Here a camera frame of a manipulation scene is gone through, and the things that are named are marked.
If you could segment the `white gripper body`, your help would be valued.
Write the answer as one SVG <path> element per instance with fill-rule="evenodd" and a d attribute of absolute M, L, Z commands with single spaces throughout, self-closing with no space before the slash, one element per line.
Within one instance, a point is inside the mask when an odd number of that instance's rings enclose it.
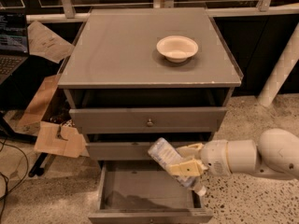
<path fill-rule="evenodd" d="M 226 140 L 213 140 L 204 144 L 200 158 L 208 168 L 208 172 L 215 176 L 229 176 L 231 174 L 227 160 Z"/>

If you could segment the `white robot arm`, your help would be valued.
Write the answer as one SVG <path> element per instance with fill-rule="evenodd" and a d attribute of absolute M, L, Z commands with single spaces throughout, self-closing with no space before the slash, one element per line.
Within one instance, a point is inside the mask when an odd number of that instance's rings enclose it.
<path fill-rule="evenodd" d="M 171 175 L 200 176 L 208 171 L 214 176 L 299 179 L 299 138 L 281 129 L 263 132 L 258 142 L 213 140 L 180 147 L 177 152 L 183 159 L 166 165 Z"/>

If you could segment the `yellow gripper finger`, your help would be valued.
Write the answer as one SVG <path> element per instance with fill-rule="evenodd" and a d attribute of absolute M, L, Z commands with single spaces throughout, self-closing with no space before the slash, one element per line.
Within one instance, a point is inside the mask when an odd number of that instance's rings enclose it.
<path fill-rule="evenodd" d="M 190 159 L 180 163 L 167 164 L 166 171 L 170 175 L 177 176 L 200 176 L 207 170 L 201 160 Z"/>
<path fill-rule="evenodd" d="M 183 158 L 194 157 L 199 159 L 201 157 L 201 150 L 203 147 L 204 145 L 202 143 L 196 143 L 184 147 L 178 147 L 177 152 Z"/>

